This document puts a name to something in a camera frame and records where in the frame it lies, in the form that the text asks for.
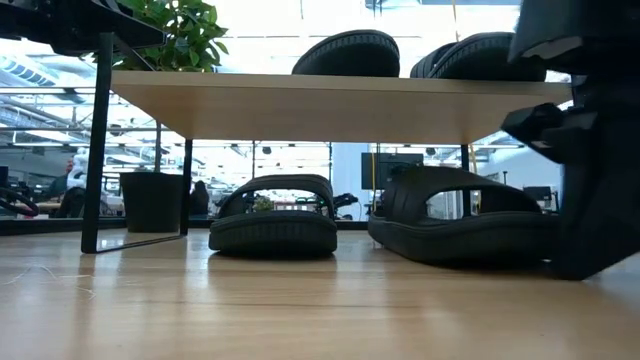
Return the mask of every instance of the table top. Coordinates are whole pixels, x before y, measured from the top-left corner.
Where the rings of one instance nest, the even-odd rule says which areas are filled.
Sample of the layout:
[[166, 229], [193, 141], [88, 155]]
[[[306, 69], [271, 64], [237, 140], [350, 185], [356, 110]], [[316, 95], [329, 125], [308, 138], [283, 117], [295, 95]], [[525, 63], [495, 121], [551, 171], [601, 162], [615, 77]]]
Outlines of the table top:
[[115, 71], [112, 89], [191, 139], [470, 143], [567, 84]]
[[640, 258], [572, 283], [434, 268], [366, 232], [338, 236], [334, 256], [306, 261], [219, 256], [206, 230], [96, 256], [79, 233], [5, 237], [0, 358], [638, 359]]

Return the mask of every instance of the wood grain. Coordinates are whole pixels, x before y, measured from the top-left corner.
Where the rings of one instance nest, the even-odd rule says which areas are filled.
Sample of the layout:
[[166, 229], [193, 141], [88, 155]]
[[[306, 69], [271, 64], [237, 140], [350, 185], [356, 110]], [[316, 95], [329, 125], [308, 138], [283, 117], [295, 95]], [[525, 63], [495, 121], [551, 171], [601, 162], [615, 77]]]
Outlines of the wood grain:
[[[107, 237], [117, 238], [119, 231]], [[637, 359], [640, 259], [585, 283], [432, 268], [344, 232], [330, 259], [207, 233], [98, 256], [0, 238], [0, 359]]]
[[113, 90], [187, 138], [469, 143], [566, 84], [116, 71]]

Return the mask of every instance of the plant pot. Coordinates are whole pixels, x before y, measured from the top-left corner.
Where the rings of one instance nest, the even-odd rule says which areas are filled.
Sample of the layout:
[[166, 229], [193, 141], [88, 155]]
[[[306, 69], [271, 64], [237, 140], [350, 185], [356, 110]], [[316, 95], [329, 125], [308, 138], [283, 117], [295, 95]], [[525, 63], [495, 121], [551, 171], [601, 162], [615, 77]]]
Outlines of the plant pot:
[[120, 186], [129, 232], [170, 233], [180, 229], [182, 175], [123, 173]]

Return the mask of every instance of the black planter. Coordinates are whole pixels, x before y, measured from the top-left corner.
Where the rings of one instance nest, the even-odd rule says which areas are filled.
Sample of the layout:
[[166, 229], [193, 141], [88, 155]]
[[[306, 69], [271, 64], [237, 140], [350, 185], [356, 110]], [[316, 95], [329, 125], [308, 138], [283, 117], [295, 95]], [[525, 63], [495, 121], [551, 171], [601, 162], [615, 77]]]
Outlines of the black planter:
[[120, 186], [129, 232], [170, 233], [180, 229], [182, 175], [123, 173]]

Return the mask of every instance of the wooden shelf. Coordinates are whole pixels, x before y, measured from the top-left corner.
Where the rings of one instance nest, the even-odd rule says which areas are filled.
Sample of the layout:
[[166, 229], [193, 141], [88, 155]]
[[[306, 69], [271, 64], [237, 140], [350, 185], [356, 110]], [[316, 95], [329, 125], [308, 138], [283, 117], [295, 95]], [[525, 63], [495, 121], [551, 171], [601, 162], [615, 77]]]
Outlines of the wooden shelf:
[[566, 84], [115, 71], [112, 89], [186, 138], [469, 143]]

